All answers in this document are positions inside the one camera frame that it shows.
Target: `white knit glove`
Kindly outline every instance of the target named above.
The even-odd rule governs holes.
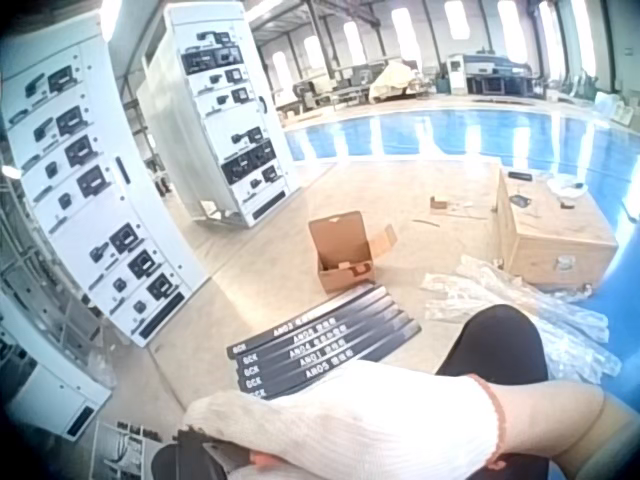
[[[300,393],[225,392],[192,403],[186,425],[288,464],[237,479],[464,479],[493,461],[500,421],[480,380],[352,361]]]

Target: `open cardboard box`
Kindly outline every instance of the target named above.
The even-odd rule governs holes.
[[[318,278],[326,292],[375,281],[374,259],[391,250],[397,241],[391,225],[367,238],[359,211],[313,220],[309,231],[318,252]]]

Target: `hand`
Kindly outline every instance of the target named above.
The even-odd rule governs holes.
[[[499,405],[487,388],[352,361],[269,402],[239,392],[198,400],[185,424],[287,462],[242,468],[234,480],[463,479],[499,453]]]

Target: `blue epoxy floor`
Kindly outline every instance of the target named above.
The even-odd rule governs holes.
[[[609,317],[607,348],[623,362],[603,386],[640,410],[640,233],[623,208],[624,202],[640,212],[640,136],[555,113],[479,109],[355,118],[295,130],[287,139],[297,161],[482,154],[583,179],[620,245],[604,283],[583,306]]]

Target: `cardboard box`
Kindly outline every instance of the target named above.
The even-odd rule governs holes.
[[[365,280],[375,281],[374,260],[397,241],[391,225],[367,238],[358,211],[309,222],[318,252],[318,278],[326,292],[343,290]]]
[[[498,230],[504,269],[531,284],[549,287],[598,286],[618,244],[604,214],[587,191],[563,209],[547,185],[548,174],[529,172],[533,181],[500,172]],[[509,197],[531,200],[525,207]]]

